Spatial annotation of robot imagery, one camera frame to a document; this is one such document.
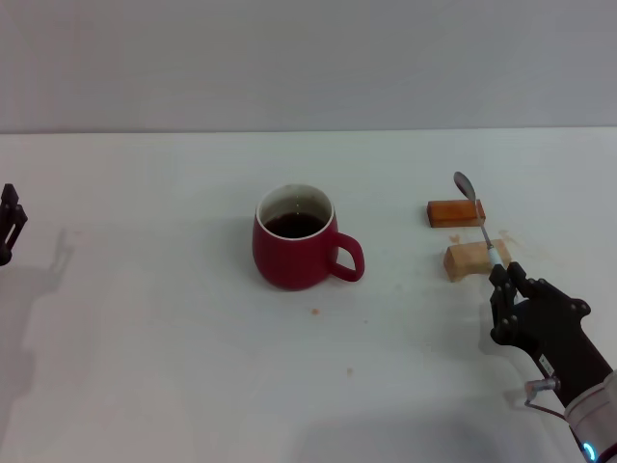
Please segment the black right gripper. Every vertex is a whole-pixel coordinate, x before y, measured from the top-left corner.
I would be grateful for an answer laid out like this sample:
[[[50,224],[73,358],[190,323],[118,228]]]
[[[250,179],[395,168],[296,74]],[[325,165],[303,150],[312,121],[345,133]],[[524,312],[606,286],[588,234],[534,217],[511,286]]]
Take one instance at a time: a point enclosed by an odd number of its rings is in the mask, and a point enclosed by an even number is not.
[[[494,327],[491,338],[525,352],[546,377],[559,381],[556,395],[565,407],[602,383],[612,367],[585,335],[581,320],[589,305],[544,279],[528,279],[518,262],[493,267],[489,280]],[[515,305],[517,291],[526,298]]]

